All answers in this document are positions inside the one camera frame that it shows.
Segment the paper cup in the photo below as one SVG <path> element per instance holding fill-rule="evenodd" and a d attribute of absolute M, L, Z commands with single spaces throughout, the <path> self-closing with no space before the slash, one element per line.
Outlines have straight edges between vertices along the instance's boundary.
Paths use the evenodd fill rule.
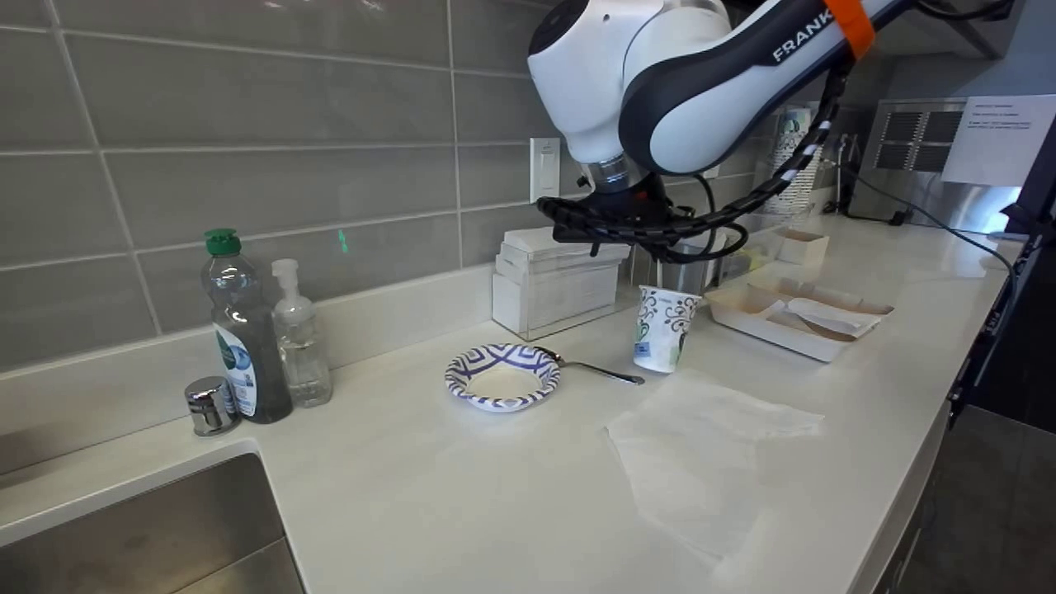
<path fill-rule="evenodd" d="M 673 374 L 697 307 L 697 293 L 640 287 L 634 363 L 651 374 Z"/>

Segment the blue and white plate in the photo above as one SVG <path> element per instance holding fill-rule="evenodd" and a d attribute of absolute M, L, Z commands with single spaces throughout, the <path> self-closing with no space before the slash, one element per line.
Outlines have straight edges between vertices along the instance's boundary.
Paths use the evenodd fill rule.
<path fill-rule="evenodd" d="M 516 396 L 487 396 L 487 394 L 467 390 L 467 384 L 475 377 L 494 374 L 501 366 L 532 374 L 536 380 L 536 385 L 526 394 L 516 394 Z M 526 342 L 486 342 L 486 347 L 475 347 L 466 357 L 450 361 L 445 384 L 447 384 L 450 401 L 467 403 L 486 413 L 509 417 L 509 413 L 522 413 L 522 411 L 543 403 L 557 390 L 557 377 L 559 377 L 559 366 L 548 355 L 540 355 Z"/>

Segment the stainless steel sink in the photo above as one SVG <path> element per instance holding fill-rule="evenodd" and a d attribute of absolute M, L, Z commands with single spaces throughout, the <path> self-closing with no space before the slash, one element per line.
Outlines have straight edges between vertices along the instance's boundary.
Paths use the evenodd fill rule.
<path fill-rule="evenodd" d="M 240 456 L 0 548 L 2 594 L 303 594 L 259 458 Z"/>

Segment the kitchen counter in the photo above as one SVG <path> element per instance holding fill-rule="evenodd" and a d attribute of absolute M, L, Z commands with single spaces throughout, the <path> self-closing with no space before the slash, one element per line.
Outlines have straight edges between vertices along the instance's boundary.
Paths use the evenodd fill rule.
<path fill-rule="evenodd" d="M 344 366 L 323 411 L 193 440 L 189 418 L 0 480 L 0 545 L 222 458 L 265 458 L 314 594 L 837 594 L 871 591 L 911 514 L 944 429 L 944 401 L 1003 270 L 925 228 L 832 220 L 820 285 L 893 304 L 832 366 L 697 319 L 684 371 L 826 417 L 818 440 L 758 447 L 762 512 L 738 554 L 705 571 L 643 526 L 603 425 L 647 385 L 579 371 L 543 405 L 455 405 L 441 371 L 461 329 Z M 634 311 L 543 341 L 571 361 L 631 366 Z"/>

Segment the plastic bottle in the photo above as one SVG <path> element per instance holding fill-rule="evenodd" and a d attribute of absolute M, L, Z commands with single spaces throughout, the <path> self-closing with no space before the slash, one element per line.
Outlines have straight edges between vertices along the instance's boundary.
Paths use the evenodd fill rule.
<path fill-rule="evenodd" d="M 276 347 L 288 371 L 288 390 L 298 405 L 318 405 L 333 396 L 333 374 L 315 341 L 314 307 L 298 290 L 298 261 L 273 261 L 269 273 L 284 297 L 273 304 Z"/>
<path fill-rule="evenodd" d="M 276 422 L 293 413 L 293 403 L 269 326 L 266 287 L 240 261 L 240 240 L 229 228 L 206 232 L 205 251 L 210 261 L 201 285 L 210 297 L 229 405 L 249 422 Z"/>

